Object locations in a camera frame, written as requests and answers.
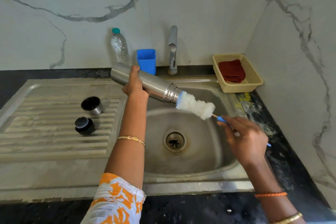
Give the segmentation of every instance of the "white brush bristles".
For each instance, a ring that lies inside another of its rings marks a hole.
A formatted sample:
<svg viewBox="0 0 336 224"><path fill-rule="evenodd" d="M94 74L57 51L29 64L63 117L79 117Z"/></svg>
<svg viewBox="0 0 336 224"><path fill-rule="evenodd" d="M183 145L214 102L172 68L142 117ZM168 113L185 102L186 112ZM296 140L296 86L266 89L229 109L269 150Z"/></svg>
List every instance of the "white brush bristles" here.
<svg viewBox="0 0 336 224"><path fill-rule="evenodd" d="M176 108L192 112L202 120L205 120L212 116L212 113L215 110L215 105L213 103L205 103L204 101L196 100L193 95L183 91L177 100Z"/></svg>

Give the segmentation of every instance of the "blue plastic cup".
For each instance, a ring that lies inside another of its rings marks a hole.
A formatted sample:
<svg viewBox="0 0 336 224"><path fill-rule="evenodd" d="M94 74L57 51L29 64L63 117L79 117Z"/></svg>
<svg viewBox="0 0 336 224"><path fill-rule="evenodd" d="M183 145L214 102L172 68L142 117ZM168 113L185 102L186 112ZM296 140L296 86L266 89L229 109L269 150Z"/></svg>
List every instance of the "blue plastic cup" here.
<svg viewBox="0 0 336 224"><path fill-rule="evenodd" d="M154 49L137 50L136 60L140 66L140 70L149 74L156 73L156 51Z"/></svg>

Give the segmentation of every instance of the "cream plastic basket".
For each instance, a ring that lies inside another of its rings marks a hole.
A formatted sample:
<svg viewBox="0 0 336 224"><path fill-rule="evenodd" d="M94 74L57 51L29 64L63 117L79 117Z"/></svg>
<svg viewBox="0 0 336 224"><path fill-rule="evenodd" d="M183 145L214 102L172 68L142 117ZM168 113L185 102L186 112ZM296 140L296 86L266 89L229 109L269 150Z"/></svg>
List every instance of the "cream plastic basket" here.
<svg viewBox="0 0 336 224"><path fill-rule="evenodd" d="M218 68L218 63L222 61L232 61L239 59L244 68L246 77L241 83L226 82ZM243 54L216 54L212 56L213 70L217 76L220 87L225 93L251 92L264 83L263 79L253 69L250 62Z"/></svg>

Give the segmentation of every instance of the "sleeve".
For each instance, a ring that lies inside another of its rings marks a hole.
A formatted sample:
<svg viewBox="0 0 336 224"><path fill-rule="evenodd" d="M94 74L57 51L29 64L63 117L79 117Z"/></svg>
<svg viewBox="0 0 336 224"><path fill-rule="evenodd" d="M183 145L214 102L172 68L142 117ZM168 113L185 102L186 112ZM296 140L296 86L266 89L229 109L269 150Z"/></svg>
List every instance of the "sleeve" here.
<svg viewBox="0 0 336 224"><path fill-rule="evenodd" d="M123 178L104 173L81 224L139 224L144 192Z"/></svg>

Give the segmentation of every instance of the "hand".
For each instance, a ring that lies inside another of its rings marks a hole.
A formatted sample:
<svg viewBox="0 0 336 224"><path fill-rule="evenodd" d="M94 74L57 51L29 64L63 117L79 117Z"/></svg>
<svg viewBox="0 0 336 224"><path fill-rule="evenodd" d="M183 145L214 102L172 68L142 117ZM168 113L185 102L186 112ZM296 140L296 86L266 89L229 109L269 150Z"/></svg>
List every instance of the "hand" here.
<svg viewBox="0 0 336 224"><path fill-rule="evenodd" d="M241 165L246 169L264 162L268 137L260 127L242 117L222 117L230 126L220 121L217 124L224 128L230 149ZM235 137L232 129L237 130L240 136Z"/></svg>
<svg viewBox="0 0 336 224"><path fill-rule="evenodd" d="M125 86L123 86L122 90L128 96L132 93L139 93L148 97L148 93L142 89L142 82L138 76L139 69L140 67L138 66L132 66L129 74L129 81Z"/></svg>

